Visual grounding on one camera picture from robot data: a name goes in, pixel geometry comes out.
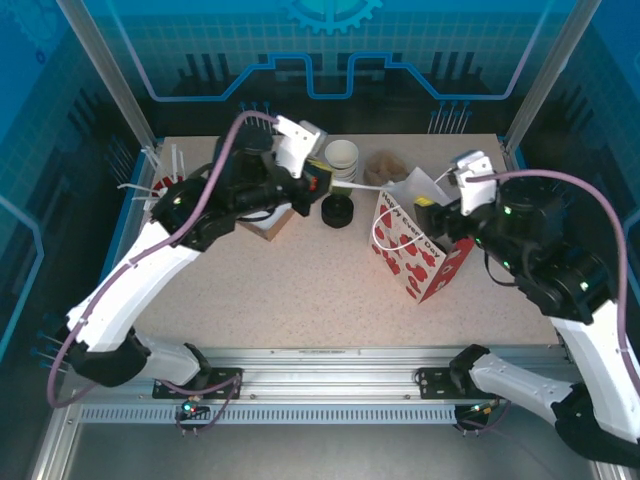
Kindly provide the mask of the white red-heart gift bag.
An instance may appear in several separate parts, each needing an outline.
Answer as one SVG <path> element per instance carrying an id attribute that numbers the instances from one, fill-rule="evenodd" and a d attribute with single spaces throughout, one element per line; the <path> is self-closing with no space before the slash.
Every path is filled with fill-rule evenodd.
<path id="1" fill-rule="evenodd" d="M 400 182 L 370 186 L 335 180 L 336 187 L 379 193 L 369 243 L 396 281 L 420 304 L 448 285 L 474 248 L 474 241 L 429 238 L 417 223 L 414 200 L 424 196 L 445 206 L 451 199 L 421 168 Z"/>

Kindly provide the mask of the brown cup sleeves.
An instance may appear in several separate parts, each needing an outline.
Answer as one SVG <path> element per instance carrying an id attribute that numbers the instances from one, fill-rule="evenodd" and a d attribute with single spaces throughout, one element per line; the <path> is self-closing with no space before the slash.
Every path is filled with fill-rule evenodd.
<path id="1" fill-rule="evenodd" d="M 365 161 L 363 180 L 368 185 L 382 186 L 403 181 L 408 175 L 402 159 L 389 150 L 380 150 Z"/>

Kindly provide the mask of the aluminium frame post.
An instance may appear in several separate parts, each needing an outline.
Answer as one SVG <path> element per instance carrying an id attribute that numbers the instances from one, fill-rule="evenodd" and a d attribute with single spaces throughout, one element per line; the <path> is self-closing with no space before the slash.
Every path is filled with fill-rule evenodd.
<path id="1" fill-rule="evenodd" d="M 84 2 L 56 0 L 56 3 L 139 144 L 155 148 L 156 137 Z"/>
<path id="2" fill-rule="evenodd" d="M 602 0 L 576 0 L 505 135 L 506 153 L 514 153 L 519 147 L 601 2 Z"/>

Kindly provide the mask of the black cup lid stack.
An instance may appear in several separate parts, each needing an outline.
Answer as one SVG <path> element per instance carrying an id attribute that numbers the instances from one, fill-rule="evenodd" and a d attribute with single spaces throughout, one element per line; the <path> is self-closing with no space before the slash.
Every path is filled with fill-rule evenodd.
<path id="1" fill-rule="evenodd" d="M 331 194 L 321 203 L 321 219 L 334 229 L 344 228 L 353 220 L 354 204 L 346 195 Z"/>

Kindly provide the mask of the green paper cup stack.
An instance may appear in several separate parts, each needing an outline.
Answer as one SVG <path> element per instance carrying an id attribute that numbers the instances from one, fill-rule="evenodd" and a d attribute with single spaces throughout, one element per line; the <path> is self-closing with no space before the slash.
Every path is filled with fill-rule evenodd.
<path id="1" fill-rule="evenodd" d="M 351 182 L 356 178 L 359 161 L 358 147 L 348 140 L 334 140 L 325 150 L 324 157 L 337 180 Z"/>

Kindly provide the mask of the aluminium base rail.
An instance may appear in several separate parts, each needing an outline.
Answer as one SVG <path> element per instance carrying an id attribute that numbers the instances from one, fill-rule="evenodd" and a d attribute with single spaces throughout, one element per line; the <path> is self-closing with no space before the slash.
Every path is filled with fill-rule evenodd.
<path id="1" fill-rule="evenodd" d="M 420 401 L 415 372 L 446 368 L 460 345 L 394 348 L 204 348 L 214 367 L 244 370 L 240 400 L 262 404 Z"/>

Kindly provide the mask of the steel front panel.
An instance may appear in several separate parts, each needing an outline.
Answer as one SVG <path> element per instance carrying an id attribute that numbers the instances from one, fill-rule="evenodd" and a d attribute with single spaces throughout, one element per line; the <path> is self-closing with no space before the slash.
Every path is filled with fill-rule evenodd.
<path id="1" fill-rule="evenodd" d="M 450 426 L 76 424 L 46 441 L 35 480 L 632 480 L 515 410 L 478 436 Z"/>

